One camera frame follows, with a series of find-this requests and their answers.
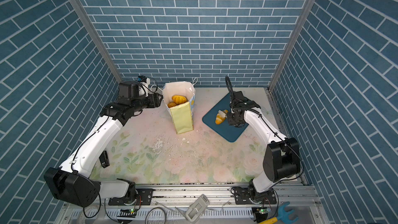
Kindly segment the white paper gift bag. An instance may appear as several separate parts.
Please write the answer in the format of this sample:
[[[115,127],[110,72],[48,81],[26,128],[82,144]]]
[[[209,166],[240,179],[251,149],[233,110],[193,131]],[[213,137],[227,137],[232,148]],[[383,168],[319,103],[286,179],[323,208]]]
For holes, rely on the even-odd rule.
[[[163,95],[163,102],[166,105],[166,109],[172,118],[173,125],[177,134],[186,133],[193,131],[193,111],[195,103],[195,84],[198,82],[197,78],[194,78],[192,82],[171,82],[166,83],[161,89]],[[173,95],[183,95],[187,98],[187,102],[184,104],[177,105],[172,108],[168,108],[168,104],[172,102]]]

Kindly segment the long braided bread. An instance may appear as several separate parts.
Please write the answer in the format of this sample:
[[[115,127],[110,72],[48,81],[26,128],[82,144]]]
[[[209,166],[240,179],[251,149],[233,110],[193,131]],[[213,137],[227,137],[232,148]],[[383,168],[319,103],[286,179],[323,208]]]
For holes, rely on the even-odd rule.
[[[223,110],[223,111],[219,110],[216,115],[215,124],[216,125],[222,124],[227,118],[227,113],[228,110]]]

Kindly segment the round ridged bun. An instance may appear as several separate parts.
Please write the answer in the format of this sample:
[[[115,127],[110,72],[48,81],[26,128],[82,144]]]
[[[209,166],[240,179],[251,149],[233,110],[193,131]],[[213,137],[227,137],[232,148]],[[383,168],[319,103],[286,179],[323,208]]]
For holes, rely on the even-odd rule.
[[[183,95],[173,95],[172,100],[176,105],[184,104],[188,101]]]

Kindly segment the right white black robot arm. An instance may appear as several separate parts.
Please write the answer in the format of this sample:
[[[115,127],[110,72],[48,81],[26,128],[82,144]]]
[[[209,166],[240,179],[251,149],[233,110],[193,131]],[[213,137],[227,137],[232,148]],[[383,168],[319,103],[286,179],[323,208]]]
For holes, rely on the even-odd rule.
[[[236,128],[245,124],[252,126],[266,145],[263,170],[249,181],[247,189],[249,199],[259,203],[275,185],[295,180],[304,173],[299,142],[280,133],[263,115],[259,104],[245,97],[241,91],[234,91],[229,76],[225,77],[225,81],[230,94],[231,110],[220,114],[225,115],[228,124]]]

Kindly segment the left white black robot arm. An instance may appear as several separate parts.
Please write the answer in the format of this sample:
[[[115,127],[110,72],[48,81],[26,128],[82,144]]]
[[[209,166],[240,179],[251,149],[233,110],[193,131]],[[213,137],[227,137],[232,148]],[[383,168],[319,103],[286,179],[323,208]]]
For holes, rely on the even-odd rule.
[[[150,90],[151,78],[123,81],[117,99],[105,105],[93,129],[78,148],[58,168],[49,168],[44,180],[52,196],[80,207],[95,200],[115,199],[122,205],[137,202],[135,183],[126,179],[102,183],[89,177],[97,161],[109,166],[106,147],[132,117],[146,108],[160,107],[163,96]]]

